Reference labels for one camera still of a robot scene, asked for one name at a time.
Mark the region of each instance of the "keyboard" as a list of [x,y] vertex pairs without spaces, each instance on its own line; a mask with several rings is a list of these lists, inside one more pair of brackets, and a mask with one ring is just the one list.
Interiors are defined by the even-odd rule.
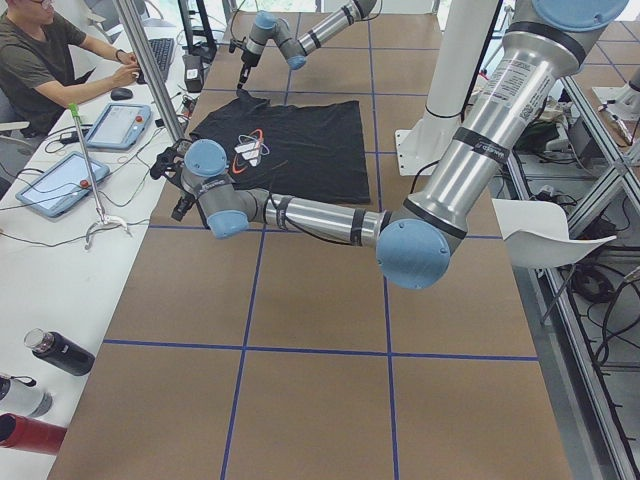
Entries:
[[[156,58],[156,63],[158,64],[158,68],[162,75],[162,80],[165,82],[169,76],[169,67],[173,60],[173,49],[175,48],[175,44],[176,42],[173,38],[152,38],[149,40],[151,51],[153,52],[153,56]],[[144,73],[142,70],[140,70],[140,75],[138,75],[136,82],[140,84],[147,83],[144,79]]]

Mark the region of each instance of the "white bottle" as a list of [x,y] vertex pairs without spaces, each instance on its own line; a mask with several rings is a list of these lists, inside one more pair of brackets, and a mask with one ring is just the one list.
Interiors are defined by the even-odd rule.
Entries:
[[0,374],[0,410],[35,418],[51,408],[51,394],[36,386]]

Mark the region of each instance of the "blue cap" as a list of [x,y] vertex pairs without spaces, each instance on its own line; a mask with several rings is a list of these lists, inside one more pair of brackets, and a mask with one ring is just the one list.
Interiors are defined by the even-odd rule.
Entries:
[[223,210],[209,215],[207,225],[216,238],[229,238],[249,228],[249,220],[244,212]]
[[307,64],[307,57],[304,55],[294,55],[293,57],[287,58],[287,63],[291,70],[298,70]]
[[276,17],[264,10],[260,10],[256,15],[256,19],[253,21],[256,27],[262,28],[263,30],[271,30],[276,22]]
[[385,277],[403,288],[433,285],[449,267],[449,245],[434,226],[415,219],[397,220],[380,234],[376,259]]
[[533,7],[550,25],[569,32],[589,32],[618,18],[628,0],[533,0]]
[[218,142],[197,140],[187,150],[184,164],[194,175],[215,177],[227,168],[227,154]]

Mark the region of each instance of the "computer mouse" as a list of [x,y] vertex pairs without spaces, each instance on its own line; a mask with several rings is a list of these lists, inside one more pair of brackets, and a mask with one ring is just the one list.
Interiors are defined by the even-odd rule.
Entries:
[[133,98],[133,92],[128,88],[119,87],[111,90],[111,100],[129,100]]

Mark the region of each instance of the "tablet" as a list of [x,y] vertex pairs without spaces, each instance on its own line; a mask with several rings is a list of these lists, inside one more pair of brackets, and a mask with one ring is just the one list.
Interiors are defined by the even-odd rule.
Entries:
[[109,103],[85,137],[87,147],[128,150],[151,119],[148,105]]
[[[91,168],[97,182],[109,173],[109,167],[96,160],[91,160]],[[16,193],[16,198],[45,217],[58,217],[91,192],[81,186],[90,185],[88,173],[82,154],[70,153]]]

